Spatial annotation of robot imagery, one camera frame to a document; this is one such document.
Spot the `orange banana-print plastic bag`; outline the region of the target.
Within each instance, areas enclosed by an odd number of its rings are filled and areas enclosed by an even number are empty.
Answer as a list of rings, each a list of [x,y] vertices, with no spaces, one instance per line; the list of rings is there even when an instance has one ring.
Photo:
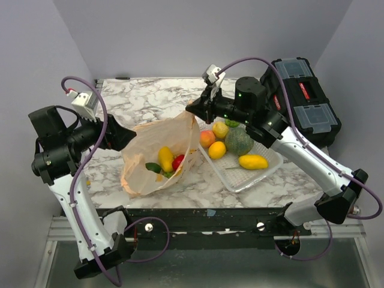
[[[152,194],[188,174],[199,148],[200,128],[187,111],[174,118],[142,124],[122,150],[121,185],[130,197]]]

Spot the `yellow mango front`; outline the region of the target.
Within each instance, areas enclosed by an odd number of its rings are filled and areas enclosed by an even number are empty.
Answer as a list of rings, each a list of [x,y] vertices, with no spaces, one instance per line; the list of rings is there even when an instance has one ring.
[[[172,172],[173,154],[169,147],[164,146],[158,152],[158,162],[163,172]]]

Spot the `red tomato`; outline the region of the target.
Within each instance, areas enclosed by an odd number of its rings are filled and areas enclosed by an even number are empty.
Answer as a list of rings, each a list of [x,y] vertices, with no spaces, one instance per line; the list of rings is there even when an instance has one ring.
[[[173,159],[172,168],[174,171],[176,171],[178,167],[181,165],[182,161],[184,160],[184,157],[185,157],[184,154],[180,154]]]

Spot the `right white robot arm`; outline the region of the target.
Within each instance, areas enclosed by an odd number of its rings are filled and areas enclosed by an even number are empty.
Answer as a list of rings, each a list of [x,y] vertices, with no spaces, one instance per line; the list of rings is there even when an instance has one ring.
[[[349,217],[368,175],[362,169],[352,171],[336,162],[301,134],[295,134],[288,120],[266,106],[266,88],[254,77],[235,82],[235,97],[224,97],[216,84],[208,85],[201,96],[186,106],[186,111],[210,124],[216,117],[245,125],[256,142],[294,162],[321,187],[318,195],[289,203],[279,213],[276,228],[289,235],[305,222],[325,219],[342,224]]]

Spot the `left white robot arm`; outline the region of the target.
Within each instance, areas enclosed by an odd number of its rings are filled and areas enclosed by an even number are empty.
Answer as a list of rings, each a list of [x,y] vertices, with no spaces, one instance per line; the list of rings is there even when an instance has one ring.
[[[136,136],[108,114],[105,121],[77,116],[67,127],[58,107],[47,106],[28,115],[36,133],[33,173],[48,185],[72,228],[79,251],[74,268],[78,279],[91,278],[128,260],[133,246],[124,237],[133,222],[123,206],[103,215],[93,205],[82,169],[91,148],[121,151]]]

